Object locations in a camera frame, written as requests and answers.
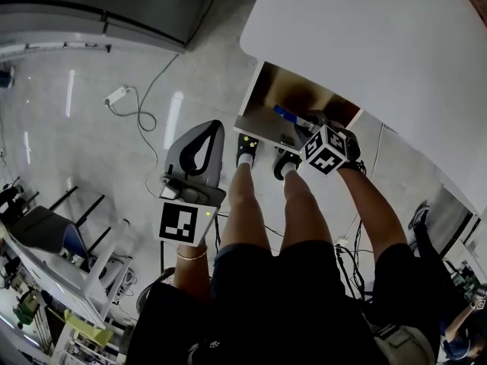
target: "open drawer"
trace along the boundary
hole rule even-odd
[[[360,108],[331,90],[262,61],[253,74],[234,130],[298,154],[305,142],[298,137],[294,123],[274,111],[276,105],[300,117],[324,111],[327,119],[346,128],[361,115]]]

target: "forearm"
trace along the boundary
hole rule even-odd
[[[352,195],[358,215],[371,240],[375,260],[396,243],[407,243],[406,235],[399,219],[372,182],[357,170],[339,169]]]
[[[188,259],[201,256],[205,251],[206,245],[198,247],[181,245],[178,249],[178,253]],[[210,281],[206,254],[193,260],[177,257],[174,287],[181,289],[198,301],[209,303]]]
[[[474,308],[469,304],[462,313],[457,316],[452,323],[447,327],[444,335],[448,342],[452,342],[457,336],[458,329],[461,327],[466,318],[473,312]]]

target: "sock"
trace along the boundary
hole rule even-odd
[[[296,171],[296,164],[293,162],[286,162],[282,167],[281,174],[283,177],[286,177],[286,174],[288,174],[292,170]]]
[[[250,167],[252,167],[253,164],[253,158],[252,155],[248,153],[243,153],[238,157],[238,166],[240,166],[242,163],[248,163]]]

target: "white table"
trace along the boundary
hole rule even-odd
[[[468,0],[257,0],[240,44],[377,117],[484,212],[487,29]]]

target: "gray floor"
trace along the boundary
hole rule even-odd
[[[237,134],[234,120],[249,86],[256,60],[245,55],[239,37],[255,0],[216,0],[193,50],[180,56],[155,84],[144,105],[158,119],[158,127],[147,138],[159,153],[160,163],[148,179],[149,188],[158,190],[158,177],[167,154],[167,136],[174,137],[210,119],[220,119],[226,139],[221,187],[228,184],[235,169]],[[100,194],[107,199],[82,227],[86,244],[91,245],[108,225],[121,218],[132,224],[131,235],[121,240],[118,253],[134,258],[132,267],[137,283],[133,297],[125,297],[122,308],[137,318],[135,301],[140,291],[158,277],[159,244],[153,238],[158,213],[154,198],[142,183],[154,166],[151,151],[138,135],[134,118],[117,118],[103,105],[103,99],[123,84],[136,86],[144,93],[152,78],[172,58],[170,52],[147,53],[138,50],[98,52],[64,52],[35,55],[16,62],[18,77],[12,90],[0,94],[4,122],[8,168],[5,180],[19,174],[33,191],[39,191],[37,204],[52,204],[68,184],[76,192],[59,211],[77,218]],[[67,106],[70,72],[74,75],[71,106]],[[135,109],[135,100],[127,96],[116,105],[120,112]],[[177,123],[168,125],[169,109],[179,110]],[[352,129],[358,136],[363,159],[374,184],[384,194],[407,230],[416,207],[423,200],[439,208],[441,228],[435,230],[438,245],[453,235],[462,206],[439,183],[435,166],[412,149],[401,137],[385,128],[375,170],[381,123],[364,113]],[[256,197],[266,224],[278,232],[284,230],[282,183],[272,175],[275,149],[263,145],[259,150],[253,178]],[[314,191],[334,239],[347,237],[352,247],[358,220],[345,184],[337,174],[324,178],[320,173],[303,169],[302,176]],[[225,201],[221,209],[228,211]],[[220,220],[221,227],[225,219]],[[208,234],[208,257],[215,257],[215,233]],[[282,238],[269,232],[277,253]],[[360,249],[370,249],[363,232]],[[368,283],[373,281],[372,254],[361,252],[360,269]],[[166,266],[176,260],[175,248],[165,251]],[[118,307],[113,311],[126,316]]]

